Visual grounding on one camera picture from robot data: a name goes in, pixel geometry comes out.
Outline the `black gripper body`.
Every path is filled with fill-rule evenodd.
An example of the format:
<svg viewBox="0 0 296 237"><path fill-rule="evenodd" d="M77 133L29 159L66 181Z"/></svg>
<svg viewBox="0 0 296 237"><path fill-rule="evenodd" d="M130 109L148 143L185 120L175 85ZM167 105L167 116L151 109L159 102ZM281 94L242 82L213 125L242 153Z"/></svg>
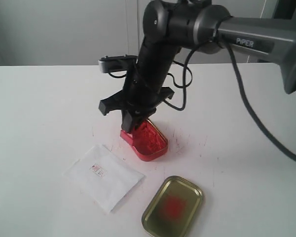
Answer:
<svg viewBox="0 0 296 237"><path fill-rule="evenodd" d="M163 89L162 85L179 51L180 47L173 44L143 42L137 61L127 71L122 90L100 101L101 113L129 110L145 114L171 97L173 91Z"/></svg>

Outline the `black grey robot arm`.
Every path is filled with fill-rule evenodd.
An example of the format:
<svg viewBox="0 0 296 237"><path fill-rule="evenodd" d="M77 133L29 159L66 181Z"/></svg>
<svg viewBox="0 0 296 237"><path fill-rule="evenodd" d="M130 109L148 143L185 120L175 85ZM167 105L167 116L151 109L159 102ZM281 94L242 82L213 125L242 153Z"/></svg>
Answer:
<svg viewBox="0 0 296 237"><path fill-rule="evenodd" d="M103 73L125 71L123 88L99 103L106 115L122 112L122 129L132 132L174 92L164 81L182 48L214 54L222 48L277 64L287 94L296 91L296 21L239 18L209 0L153 0L143 14L144 38L138 56L103 57Z"/></svg>

